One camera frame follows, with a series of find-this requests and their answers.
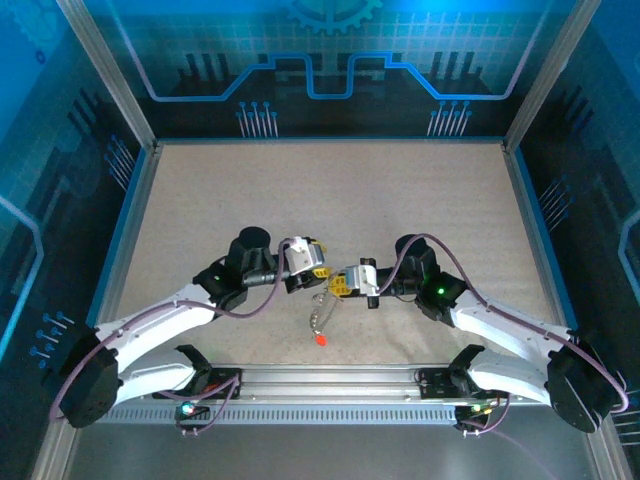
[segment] grid pattern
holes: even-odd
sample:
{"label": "grid pattern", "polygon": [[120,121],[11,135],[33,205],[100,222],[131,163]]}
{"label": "grid pattern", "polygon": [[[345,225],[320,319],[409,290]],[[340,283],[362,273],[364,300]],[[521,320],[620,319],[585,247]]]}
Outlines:
{"label": "grid pattern", "polygon": [[[390,50],[402,54],[422,73],[428,73],[436,52],[475,52],[471,71],[482,68],[481,80],[492,93],[503,93],[540,20],[540,14],[459,12],[389,13],[375,10],[361,28],[346,34],[314,34],[285,13],[280,15],[217,15],[127,17],[123,23],[159,95],[170,95],[180,81],[178,69],[188,69],[186,55],[220,53],[231,75],[258,63],[258,55],[279,52],[321,54],[317,75],[339,75],[338,54]],[[110,19],[98,19],[107,43],[125,70],[129,52]],[[443,62],[437,78],[445,75]],[[453,79],[460,76],[458,61]]]}
{"label": "grid pattern", "polygon": [[591,29],[567,65],[559,86],[575,83],[584,89],[595,112],[582,132],[582,143],[592,150],[604,145],[610,148],[629,190],[640,203],[640,99],[631,90],[606,45]]}
{"label": "grid pattern", "polygon": [[[66,114],[81,87],[88,92],[104,91],[105,98],[108,95],[68,30],[0,142],[0,194],[19,208],[31,197],[54,147],[63,152],[76,150],[80,136]],[[0,253],[16,224],[15,218],[0,208]]]}

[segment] aluminum frame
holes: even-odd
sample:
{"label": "aluminum frame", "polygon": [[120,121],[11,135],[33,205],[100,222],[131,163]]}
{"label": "aluminum frame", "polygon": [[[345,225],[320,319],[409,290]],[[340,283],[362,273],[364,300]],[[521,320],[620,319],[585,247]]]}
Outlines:
{"label": "aluminum frame", "polygon": [[515,152],[520,145],[601,2],[602,0],[576,0],[573,10],[560,29],[540,72],[509,127],[505,136],[507,151]]}
{"label": "aluminum frame", "polygon": [[[118,245],[109,274],[97,323],[113,318],[118,308],[161,153],[162,149],[157,148],[151,155],[147,155],[144,158],[145,164],[140,172],[140,180],[135,186],[131,210],[127,216],[122,232],[122,240]],[[78,432],[66,421],[49,424],[31,480],[58,480],[64,478]]]}
{"label": "aluminum frame", "polygon": [[[532,199],[527,195],[524,178],[516,159],[516,154],[514,151],[507,151],[506,148],[504,149],[504,154],[507,168],[511,175],[514,193],[520,205],[522,220],[527,231],[527,236],[529,237],[529,242],[531,243],[534,261],[540,273],[542,287],[547,298],[551,301],[551,308],[557,321],[561,325],[566,326],[567,318],[558,293],[558,285],[552,273],[549,259],[545,254],[542,235],[536,225],[535,215],[533,213]],[[597,432],[586,435],[585,438],[600,478],[633,480],[629,463],[625,457],[611,417],[604,420]]]}
{"label": "aluminum frame", "polygon": [[135,137],[147,153],[156,137],[98,26],[82,0],[56,0]]}

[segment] beige mat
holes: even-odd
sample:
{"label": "beige mat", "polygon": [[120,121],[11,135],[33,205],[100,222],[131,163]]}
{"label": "beige mat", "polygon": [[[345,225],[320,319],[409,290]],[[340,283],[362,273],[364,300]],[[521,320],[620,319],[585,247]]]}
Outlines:
{"label": "beige mat", "polygon": [[[249,225],[271,233],[273,250],[286,236],[316,237],[334,267],[363,256],[389,266],[398,237],[432,233],[485,293],[551,319],[499,145],[421,141],[165,146],[119,314],[183,287]],[[238,311],[268,288],[251,290]],[[322,348],[308,324],[317,291],[283,289],[261,315],[220,318],[165,348],[192,343],[214,362],[383,364],[447,363],[465,345],[485,343],[385,298],[378,310],[364,299],[344,302]]]}

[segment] blue light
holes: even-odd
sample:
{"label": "blue light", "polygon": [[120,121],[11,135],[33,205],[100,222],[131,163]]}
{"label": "blue light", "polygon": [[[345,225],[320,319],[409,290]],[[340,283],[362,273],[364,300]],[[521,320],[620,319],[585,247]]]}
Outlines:
{"label": "blue light", "polygon": [[191,402],[184,402],[180,407],[183,415],[191,415],[196,411],[196,406]]}

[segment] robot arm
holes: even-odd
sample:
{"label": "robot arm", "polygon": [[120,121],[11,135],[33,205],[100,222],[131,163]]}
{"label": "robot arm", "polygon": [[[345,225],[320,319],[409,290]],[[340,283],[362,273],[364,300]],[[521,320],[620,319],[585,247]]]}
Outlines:
{"label": "robot arm", "polygon": [[[344,270],[344,278],[334,279],[329,289],[334,282],[346,285],[346,289],[332,291],[343,298],[364,296],[368,308],[377,308],[381,296],[415,295],[416,306],[432,320],[480,335],[516,355],[469,345],[451,363],[447,376],[460,396],[508,392],[551,406],[582,431],[597,430],[618,400],[618,393],[566,345],[573,343],[608,374],[620,378],[611,362],[602,361],[600,349],[591,342],[597,339],[580,338],[566,327],[531,318],[480,295],[465,281],[442,272],[423,238],[412,238],[407,235],[396,243],[398,268],[378,269],[374,259],[362,258],[360,265]],[[388,286],[383,290],[381,285]],[[518,322],[509,317],[517,317]]]}
{"label": "robot arm", "polygon": [[[269,299],[252,314],[231,313],[244,303],[249,288],[283,281],[287,292],[293,293],[325,280],[326,271],[321,268],[324,255],[314,239],[294,237],[287,244],[281,243],[277,255],[270,253],[270,241],[265,230],[245,228],[231,242],[223,259],[200,272],[193,284],[176,294],[143,312],[102,324],[95,330],[79,323],[66,331],[42,383],[52,397],[62,395],[59,407],[71,425],[76,428],[89,425],[116,403],[152,392],[201,393],[207,386],[211,367],[193,347],[178,347],[164,357],[141,357],[221,314],[246,318],[257,313]],[[135,324],[128,325],[134,318]],[[112,336],[113,341],[101,346]],[[77,376],[69,379],[78,369]]]}

